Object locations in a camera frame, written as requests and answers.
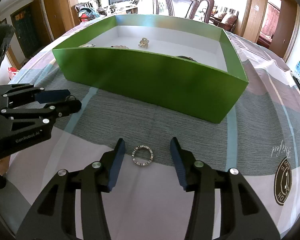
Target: screw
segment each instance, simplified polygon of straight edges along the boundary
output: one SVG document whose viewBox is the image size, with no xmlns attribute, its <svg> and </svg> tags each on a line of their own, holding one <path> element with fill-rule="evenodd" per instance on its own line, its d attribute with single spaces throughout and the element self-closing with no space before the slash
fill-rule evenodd
<svg viewBox="0 0 300 240">
<path fill-rule="evenodd" d="M 64 175 L 66 175 L 66 173 L 67 173 L 67 171 L 65 169 L 58 171 L 59 176 L 64 176 Z"/>
<path fill-rule="evenodd" d="M 100 163 L 100 162 L 94 162 L 94 163 L 92 164 L 92 167 L 95 168 L 95 169 L 98 169 L 98 168 L 101 167 L 101 163 Z"/>
<path fill-rule="evenodd" d="M 236 168 L 231 168 L 231 169 L 230 169 L 230 173 L 231 173 L 232 175 L 238 175 L 238 174 L 239 174 L 239 171 L 238 171 Z"/>
<path fill-rule="evenodd" d="M 203 162 L 202 161 L 195 161 L 194 166 L 196 166 L 197 168 L 201 168 L 201 167 L 203 167 Z"/>
</svg>

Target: ring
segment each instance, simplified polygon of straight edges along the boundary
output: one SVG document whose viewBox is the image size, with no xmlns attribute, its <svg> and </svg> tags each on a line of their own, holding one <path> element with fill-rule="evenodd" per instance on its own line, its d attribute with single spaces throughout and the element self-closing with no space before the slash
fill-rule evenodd
<svg viewBox="0 0 300 240">
<path fill-rule="evenodd" d="M 150 152 L 151 156 L 150 156 L 150 160 L 149 160 L 149 161 L 147 161 L 147 162 L 145 162 L 145 163 L 140 163 L 140 162 L 137 162 L 137 161 L 136 161 L 136 159 L 134 158 L 134 155 L 135 155 L 136 151 L 139 150 L 139 149 L 147 149 L 147 150 Z M 145 145 L 139 145 L 139 146 L 137 146 L 137 147 L 133 150 L 132 156 L 131 156 L 131 157 L 132 157 L 132 160 L 134 161 L 135 164 L 137 164 L 137 165 L 139 165 L 139 166 L 146 166 L 146 165 L 148 165 L 149 163 L 151 163 L 152 160 L 153 160 L 153 151 L 152 151 L 152 150 L 150 149 L 150 147 L 148 147 L 148 146 L 145 146 Z"/>
</svg>

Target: cushion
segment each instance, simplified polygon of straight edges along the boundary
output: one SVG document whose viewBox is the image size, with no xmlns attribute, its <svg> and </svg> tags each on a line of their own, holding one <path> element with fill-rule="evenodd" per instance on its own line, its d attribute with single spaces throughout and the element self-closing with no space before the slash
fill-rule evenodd
<svg viewBox="0 0 300 240">
<path fill-rule="evenodd" d="M 222 20 L 223 17 L 224 17 L 226 14 L 227 14 L 227 13 L 216 13 L 216 14 L 214 15 L 214 17 L 215 17 L 215 18 L 219 18 L 220 20 Z"/>
<path fill-rule="evenodd" d="M 237 17 L 236 15 L 231 14 L 231 13 L 227 13 L 227 14 L 223 17 L 223 19 L 222 19 L 221 22 L 224 23 L 224 24 L 233 26 L 234 23 L 237 21 L 237 18 L 238 18 L 238 17 Z M 229 30 L 231 30 L 231 27 L 226 26 L 224 29 L 225 29 L 226 31 L 229 31 Z"/>
</svg>

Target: wooden door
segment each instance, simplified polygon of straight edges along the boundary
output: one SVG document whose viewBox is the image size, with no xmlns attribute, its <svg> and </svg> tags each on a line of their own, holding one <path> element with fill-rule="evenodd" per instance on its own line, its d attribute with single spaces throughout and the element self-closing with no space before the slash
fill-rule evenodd
<svg viewBox="0 0 300 240">
<path fill-rule="evenodd" d="M 30 4 L 31 14 L 33 16 L 34 26 L 36 27 L 38 37 L 43 46 L 50 44 L 51 39 L 48 34 L 48 29 L 43 18 L 43 12 L 40 0 L 33 0 Z"/>
<path fill-rule="evenodd" d="M 59 0 L 43 0 L 50 29 L 54 39 L 63 35 L 66 30 L 63 25 Z"/>
<path fill-rule="evenodd" d="M 42 46 L 31 15 L 30 5 L 13 13 L 11 21 L 16 29 L 16 36 L 23 54 L 29 59 Z"/>
</svg>

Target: jewelry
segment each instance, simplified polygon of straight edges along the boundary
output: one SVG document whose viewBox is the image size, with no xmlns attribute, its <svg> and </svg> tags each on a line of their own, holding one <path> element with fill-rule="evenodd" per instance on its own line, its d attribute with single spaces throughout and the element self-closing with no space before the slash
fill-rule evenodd
<svg viewBox="0 0 300 240">
<path fill-rule="evenodd" d="M 139 150 L 139 149 L 147 149 L 147 150 L 150 152 L 151 156 L 150 156 L 150 160 L 149 160 L 149 161 L 147 161 L 147 162 L 145 162 L 145 163 L 140 163 L 140 162 L 137 162 L 137 161 L 136 161 L 136 159 L 134 158 L 134 155 L 135 155 L 136 151 Z M 139 146 L 137 146 L 137 147 L 133 150 L 132 156 L 131 156 L 131 157 L 132 157 L 132 160 L 135 162 L 135 164 L 137 164 L 137 165 L 139 165 L 139 166 L 146 166 L 146 165 L 150 164 L 150 163 L 152 162 L 152 160 L 153 160 L 153 151 L 150 149 L 149 146 L 139 145 Z"/>
<path fill-rule="evenodd" d="M 149 40 L 147 38 L 142 38 L 142 40 L 139 43 L 139 47 L 148 48 Z"/>
<path fill-rule="evenodd" d="M 192 61 L 197 62 L 196 60 L 194 60 L 194 59 L 191 58 L 191 57 L 186 57 L 186 56 L 177 56 L 177 57 L 181 57 L 181 58 L 184 58 L 184 59 L 189 59 L 189 60 L 192 60 Z"/>
<path fill-rule="evenodd" d="M 81 46 L 79 46 L 79 47 L 82 47 L 82 48 L 90 48 L 90 47 L 94 47 L 95 46 L 95 44 L 83 44 L 83 45 L 81 45 Z"/>
<path fill-rule="evenodd" d="M 112 48 L 118 48 L 118 49 L 128 49 L 128 47 L 126 47 L 126 46 L 122 46 L 122 45 L 120 45 L 120 46 L 111 46 Z"/>
</svg>

